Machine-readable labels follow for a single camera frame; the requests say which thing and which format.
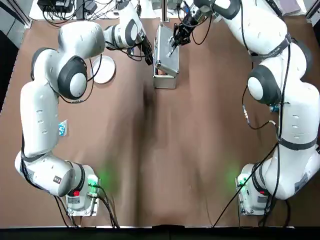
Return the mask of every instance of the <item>black cable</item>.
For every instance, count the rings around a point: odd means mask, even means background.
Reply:
[[[289,223],[290,223],[290,220],[291,220],[291,207],[290,207],[288,199],[284,200],[284,202],[286,204],[286,220],[285,220],[285,223],[284,223],[283,227],[286,228],[286,227],[289,226]]]
[[[46,12],[46,10],[49,10],[48,7],[45,7],[45,8],[43,9],[43,11],[42,11],[42,16],[43,16],[43,18],[44,18],[50,25],[52,25],[52,26],[54,26],[54,27],[56,27],[56,28],[60,28],[61,26],[58,26],[57,24],[64,24],[64,23],[72,20],[72,18],[75,17],[76,14],[77,14],[77,12],[81,9],[81,6],[84,6],[86,2],[92,2],[92,1],[95,2],[95,3],[101,4],[101,5],[106,5],[106,6],[109,5],[109,4],[112,2],[112,1],[110,1],[110,2],[107,2],[107,3],[101,3],[101,2],[98,2],[98,1],[96,1],[96,0],[86,0],[86,1],[84,1],[81,5],[77,6],[77,9],[76,9],[75,4],[73,4],[74,13],[71,14],[70,16],[66,17],[65,20],[64,20],[64,21],[61,21],[61,22],[52,22],[52,21],[50,21],[50,20],[47,19],[47,17],[45,16],[45,12]]]
[[[239,198],[236,198],[236,208],[237,208],[237,212],[238,212],[238,225],[239,228],[241,228],[241,223],[240,223],[240,209],[239,209]]]
[[[61,218],[62,218],[62,220],[63,220],[64,225],[65,225],[67,228],[70,228],[70,226],[67,224],[67,222],[66,222],[66,220],[65,220],[65,218],[64,218],[64,215],[63,215],[63,213],[62,213],[62,211],[61,211],[61,207],[60,207],[60,205],[59,205],[59,202],[58,202],[58,200],[57,200],[57,197],[56,197],[56,196],[53,196],[53,197],[54,197],[54,200],[55,200],[55,202],[56,202],[56,204],[57,204],[57,206],[58,206],[58,208],[59,208],[59,212],[60,212],[60,215],[61,215]]]
[[[107,47],[108,50],[110,50],[110,51],[118,50],[118,51],[126,54],[126,55],[127,55],[129,58],[131,58],[132,60],[137,61],[137,62],[141,62],[142,58],[146,58],[146,57],[148,57],[148,56],[150,56],[150,55],[152,54],[152,51],[150,51],[147,55],[141,55],[141,51],[142,51],[141,49],[140,49],[140,56],[139,56],[139,55],[133,55],[133,54],[128,53],[128,50],[133,49],[133,48],[135,48],[135,47],[138,47],[138,46],[140,46],[142,43],[135,44],[133,47],[120,48],[120,47],[115,46],[113,43],[111,43],[111,42],[109,42],[109,41],[105,41],[105,42],[106,42],[107,44],[109,44],[109,45],[111,45],[111,46],[114,47],[114,48],[109,48],[109,47]]]
[[[97,1],[95,1],[95,0],[93,0],[93,2],[98,3],[98,4],[101,4],[101,5],[104,5],[104,7],[101,8],[101,9],[100,9],[99,11],[97,11],[97,12],[93,12],[93,14],[96,16],[96,18],[93,18],[93,16],[91,16],[90,18],[87,18],[86,20],[90,21],[91,19],[92,19],[92,20],[96,20],[96,19],[109,19],[108,17],[100,18],[100,16],[105,15],[105,14],[111,12],[112,10],[108,10],[108,9],[107,9],[105,13],[100,13],[100,12],[101,12],[103,9],[105,9],[107,6],[109,6],[109,5],[113,2],[113,0],[111,0],[111,1],[109,1],[109,2],[107,2],[107,3],[100,3],[100,2],[97,2]]]
[[[249,48],[248,48],[248,45],[247,45],[247,42],[246,42],[246,39],[245,39],[245,31],[244,31],[244,8],[243,8],[243,4],[242,4],[242,0],[240,0],[240,7],[241,7],[241,35],[242,35],[242,41],[243,41],[243,44],[245,46],[245,49],[247,50],[247,52],[249,52]],[[253,70],[254,69],[254,62],[252,61],[251,62],[251,69]],[[246,91],[248,89],[248,85],[246,84],[245,85],[245,88],[244,88],[244,91],[243,91],[243,94],[242,94],[242,100],[241,100],[241,104],[242,104],[242,108],[243,108],[243,111],[244,111],[244,115],[246,116],[246,122],[247,124],[249,125],[249,127],[252,129],[252,130],[259,130],[259,129],[262,129],[263,127],[265,127],[267,124],[273,124],[272,121],[266,121],[264,124],[262,124],[261,126],[258,126],[258,127],[254,127],[250,124],[250,121],[249,121],[249,117],[248,117],[248,113],[246,111],[246,106],[245,106],[245,103],[244,103],[244,98],[245,98],[245,94],[246,94]]]
[[[90,62],[90,66],[91,66],[92,72],[94,72],[94,69],[93,69],[93,67],[92,67],[91,59],[89,59],[89,62]],[[92,76],[91,89],[90,89],[89,95],[83,100],[84,102],[87,101],[87,100],[90,98],[91,94],[92,94],[92,90],[94,89],[94,77],[95,77],[95,75]]]
[[[201,45],[201,44],[204,43],[204,41],[206,40],[206,38],[207,38],[207,36],[208,36],[209,30],[210,30],[211,21],[212,21],[212,15],[211,15],[211,17],[210,17],[210,22],[209,22],[209,26],[208,26],[208,29],[207,29],[207,31],[206,31],[206,34],[205,34],[203,40],[202,40],[200,43],[196,42],[195,37],[194,37],[194,31],[192,31],[191,35],[192,35],[192,39],[193,39],[193,41],[194,41],[195,44]]]
[[[281,139],[281,135],[282,135],[282,129],[283,129],[283,115],[284,115],[284,104],[285,104],[285,90],[286,90],[286,85],[287,85],[287,78],[288,78],[288,73],[289,73],[289,66],[290,66],[290,58],[291,58],[291,46],[288,46],[288,60],[287,60],[287,65],[286,65],[286,71],[285,71],[285,76],[284,76],[284,81],[283,81],[283,88],[282,88],[282,94],[281,94],[281,100],[280,100],[280,120],[279,120],[279,133],[278,133],[278,139]],[[277,149],[277,175],[276,175],[276,184],[275,184],[275,188],[274,188],[274,192],[272,194],[271,197],[271,201],[270,201],[270,206],[273,206],[275,203],[273,203],[275,196],[277,194],[277,190],[278,190],[278,186],[279,186],[279,180],[280,180],[280,149],[278,147]],[[269,211],[267,212],[267,207],[268,207],[268,203],[265,206],[264,209],[264,216],[261,220],[262,222],[262,226],[264,227],[268,216],[271,214],[273,208],[269,209]]]
[[[9,28],[8,32],[6,33],[6,36],[9,35],[9,33],[10,33],[12,27],[15,25],[15,23],[16,23],[16,19],[13,19],[13,23],[12,23],[11,27]]]
[[[23,153],[24,150],[25,150],[25,139],[24,139],[24,134],[22,133],[21,154],[24,154],[24,153]],[[43,190],[42,188],[38,187],[38,186],[35,185],[33,182],[31,182],[31,180],[29,179],[29,174],[28,174],[28,171],[27,171],[27,167],[26,167],[25,161],[23,160],[22,157],[21,157],[21,170],[22,170],[22,174],[23,174],[25,180],[26,180],[31,186],[33,186],[33,187],[36,188],[36,189]],[[61,217],[62,217],[62,219],[63,219],[63,222],[64,222],[65,226],[69,228],[69,226],[67,225],[67,223],[66,223],[66,221],[65,221],[65,219],[64,219],[64,217],[63,217],[63,214],[62,214],[60,205],[59,205],[59,203],[58,203],[58,201],[57,201],[57,199],[56,199],[56,196],[53,196],[53,197],[55,198],[55,200],[56,200],[56,202],[57,202],[57,205],[58,205],[58,208],[59,208],[59,211],[60,211],[60,214],[61,214]],[[64,209],[65,213],[68,215],[67,210],[65,209],[65,206],[64,206],[63,204],[62,204],[62,206],[63,206],[63,209]]]
[[[99,188],[99,189],[101,189],[101,190],[103,191],[103,194],[104,194],[106,203],[108,204],[108,206],[110,206],[110,202],[111,202],[111,201],[109,200],[106,191],[105,191],[101,186],[97,186],[97,188]],[[116,210],[114,209],[114,207],[115,207],[115,206],[113,206],[113,207],[111,206],[110,211],[109,211],[110,219],[112,219],[112,216],[111,216],[111,215],[114,216],[115,222],[111,222],[113,227],[115,226],[115,224],[118,224],[118,220],[117,220],[117,216],[116,216]]]
[[[101,66],[101,62],[102,62],[102,54],[100,54],[100,61],[99,61],[98,69],[96,70],[95,74],[93,74],[93,76],[88,79],[88,82],[90,82],[91,80],[93,80],[94,77],[95,77],[95,76],[97,75],[97,73],[99,72],[99,69],[100,69],[100,66]]]
[[[72,216],[72,215],[70,215],[70,214],[68,213],[68,211],[67,211],[67,209],[65,208],[65,205],[64,205],[64,203],[62,202],[61,198],[60,198],[60,197],[57,197],[57,198],[58,198],[58,200],[60,201],[60,203],[62,204],[62,207],[63,207],[63,210],[64,210],[64,212],[65,212],[65,215],[67,215],[67,216],[69,217],[70,221],[72,222],[73,227],[75,227],[75,228],[78,229],[79,226],[76,224],[75,219],[74,219],[74,216]]]
[[[271,149],[271,151],[263,158],[263,160],[261,162],[259,162],[259,164],[256,166],[256,168],[251,172],[251,174],[249,175],[249,177],[244,181],[243,185],[239,188],[239,190],[235,193],[235,195],[231,198],[231,200],[227,203],[227,205],[224,207],[223,211],[221,212],[220,216],[218,217],[218,219],[215,221],[213,228],[217,225],[217,223],[219,222],[220,218],[222,217],[222,215],[225,213],[225,211],[227,210],[227,208],[229,207],[229,205],[231,204],[231,202],[238,196],[238,194],[240,193],[241,189],[246,185],[246,183],[249,181],[249,179],[252,177],[253,174],[255,174],[255,172],[257,171],[257,169],[268,159],[269,155],[276,149],[276,147],[278,146],[278,143],[276,143],[273,148]]]
[[[98,196],[99,199],[103,202],[103,204],[105,205],[105,207],[107,208],[108,212],[109,212],[109,215],[110,215],[110,221],[111,221],[111,224],[114,224],[114,226],[119,229],[120,226],[119,224],[117,223],[117,221],[115,220],[114,216],[111,214],[111,209],[110,209],[110,205],[106,202],[106,200],[101,197],[101,196]]]

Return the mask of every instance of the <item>white disc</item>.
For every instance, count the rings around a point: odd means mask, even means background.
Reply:
[[[93,73],[97,72],[99,68],[99,63],[100,63],[100,56],[98,56],[92,63],[93,70],[91,69],[90,71],[91,77],[94,75]],[[94,81],[97,84],[105,84],[112,79],[112,77],[115,74],[115,71],[116,71],[116,65],[114,60],[109,56],[103,55],[101,59],[101,65],[100,65],[99,71],[95,75]]]

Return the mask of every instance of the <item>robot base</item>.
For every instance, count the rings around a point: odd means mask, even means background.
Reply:
[[[96,216],[99,208],[99,198],[91,196],[98,196],[99,188],[91,187],[89,184],[100,185],[100,179],[98,179],[90,166],[83,165],[83,169],[85,179],[78,196],[65,196],[67,211],[71,216]]]
[[[238,191],[241,188],[241,185],[248,179],[250,174],[241,173],[236,179],[235,179],[235,186],[236,191]],[[265,213],[265,207],[267,204],[267,197],[258,193],[255,191],[253,193],[250,191],[250,188],[248,187],[248,184],[251,183],[251,179],[243,186],[241,191],[238,194],[238,205],[239,205],[239,211],[241,215],[244,216],[259,216],[264,215]],[[262,202],[255,201],[253,202],[253,196],[258,194],[258,198],[262,200]]]

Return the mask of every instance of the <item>brown tabletop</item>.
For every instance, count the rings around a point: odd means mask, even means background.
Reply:
[[[117,22],[98,21],[103,28]],[[304,81],[319,88],[320,50],[312,26],[303,16],[286,22],[291,35],[313,53],[314,65]],[[159,19],[142,23],[153,43]],[[196,28],[198,42],[206,30],[207,23]],[[56,49],[57,35],[58,29],[34,21],[17,56],[0,116],[1,228],[63,225],[54,198],[28,185],[14,167],[21,148],[20,91],[31,80],[34,52],[40,47]],[[223,21],[212,24],[202,45],[180,48],[175,90],[154,90],[152,67],[144,61],[135,62],[118,51],[104,54],[115,61],[115,78],[108,84],[95,83],[82,104],[60,101],[59,120],[68,119],[68,135],[60,138],[54,154],[93,167],[114,198],[122,226],[214,223],[234,195],[242,167],[261,161],[276,142],[273,126],[254,131],[244,119],[241,97],[251,70],[245,48]],[[277,119],[249,94],[245,103],[252,124]],[[289,202],[290,225],[320,226],[320,175]],[[268,224],[281,226],[286,213],[285,203],[278,201]],[[243,226],[256,226],[259,219],[240,220]],[[101,204],[98,216],[83,218],[82,225],[110,225],[106,208]],[[238,226],[236,200],[218,225]]]

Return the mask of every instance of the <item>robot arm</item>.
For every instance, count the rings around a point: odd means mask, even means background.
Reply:
[[[130,1],[124,1],[119,4],[118,12],[120,23],[108,26],[103,31],[105,46],[111,50],[133,49],[137,46],[143,52],[148,66],[152,65],[152,45],[134,6]]]
[[[132,4],[127,2],[119,13],[120,24],[105,31],[89,21],[62,26],[58,50],[40,48],[36,51],[31,63],[33,81],[21,89],[23,135],[15,168],[36,187],[54,196],[66,196],[73,216],[91,216],[93,210],[97,212],[92,198],[97,190],[91,185],[98,184],[99,180],[90,166],[63,160],[52,153],[59,140],[59,96],[74,101],[81,98],[88,81],[84,60],[102,54],[105,47],[111,48],[106,42],[119,48],[138,46],[147,56],[146,62],[153,62],[146,32],[132,9]]]
[[[194,0],[193,4],[203,14],[220,14],[234,37],[262,60],[251,71],[247,82],[255,100],[267,105],[280,104],[288,72],[279,151],[276,149],[272,158],[258,169],[257,164],[247,164],[237,178],[241,184],[255,171],[241,189],[239,202],[243,214],[263,215],[268,195],[288,199],[320,169],[320,148],[316,144],[320,120],[319,91],[301,81],[312,63],[311,53],[303,43],[291,39],[282,19],[255,6],[254,1]],[[182,22],[188,19],[187,14]],[[179,28],[179,33],[173,37],[173,49],[182,45],[181,36],[190,36],[190,30],[193,28]],[[280,175],[275,193],[278,161]]]

